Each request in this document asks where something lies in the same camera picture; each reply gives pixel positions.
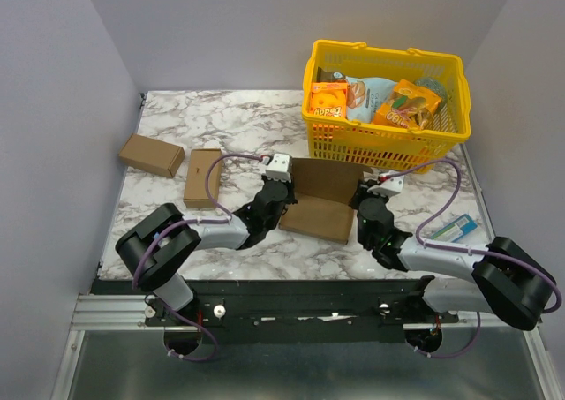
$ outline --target flattened cardboard box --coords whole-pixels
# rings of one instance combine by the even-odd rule
[[[188,173],[186,174],[185,195],[183,201],[188,208],[215,208],[215,205],[206,195],[204,186],[206,174],[210,166],[218,157],[222,155],[222,150],[194,149],[191,151],[188,162]],[[215,200],[218,200],[220,193],[220,176],[222,175],[222,162],[215,165],[210,174],[210,192]]]
[[[185,158],[185,150],[180,146],[134,133],[124,144],[118,157],[135,169],[160,177],[174,177]]]
[[[281,218],[282,230],[347,244],[355,211],[349,202],[367,166],[321,159],[292,159],[298,204]]]

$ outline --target marble table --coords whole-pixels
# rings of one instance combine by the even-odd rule
[[[301,102],[302,91],[148,93],[138,133],[180,145],[187,157],[172,179],[128,168],[102,256],[99,277],[104,280],[131,279],[114,251],[114,245],[162,203],[173,202],[187,214],[221,214],[213,210],[188,210],[182,201],[189,155],[193,148],[221,148],[224,152],[247,154],[281,152],[307,157],[305,123],[300,116]],[[463,167],[462,189],[449,210],[429,225],[429,233],[468,213],[478,223],[478,228],[462,242],[486,243],[488,236],[461,148],[455,147],[448,157]],[[261,171],[262,166],[256,162],[226,161],[220,202],[233,210],[250,201],[262,186]],[[407,176],[403,193],[388,203],[395,214],[396,225],[401,230],[415,230],[419,223],[446,202],[455,182],[454,170],[443,164],[436,165],[425,175]],[[217,249],[193,253],[180,268],[180,274],[187,279],[234,280],[377,279],[425,275],[381,267],[356,239],[355,224],[347,245],[277,229],[271,231],[261,244],[248,250]]]

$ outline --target yellow snack package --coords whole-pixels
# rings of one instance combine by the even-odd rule
[[[310,113],[345,118],[347,82],[315,82],[310,93]]]
[[[424,129],[438,108],[441,98],[428,88],[401,79],[389,98],[381,104],[373,123],[407,129]]]

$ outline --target gray wall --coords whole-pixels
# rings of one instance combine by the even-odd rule
[[[469,149],[499,234],[565,283],[565,2],[508,0],[468,66]],[[544,332],[565,386],[565,312]]]
[[[134,86],[90,0],[0,0],[0,398],[49,398],[134,128]]]
[[[505,0],[93,0],[144,89],[300,88],[320,38],[471,60]]]

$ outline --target yellow basket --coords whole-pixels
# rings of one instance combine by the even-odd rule
[[[315,116],[310,109],[310,87],[318,68],[346,76],[378,76],[392,80],[436,78],[448,91],[448,104],[424,131],[363,124],[358,120]],[[362,163],[376,168],[406,170],[448,153],[471,136],[471,96],[458,56],[419,49],[376,49],[365,42],[318,40],[304,75],[302,117],[308,131],[310,156]],[[418,173],[429,171],[427,166]]]

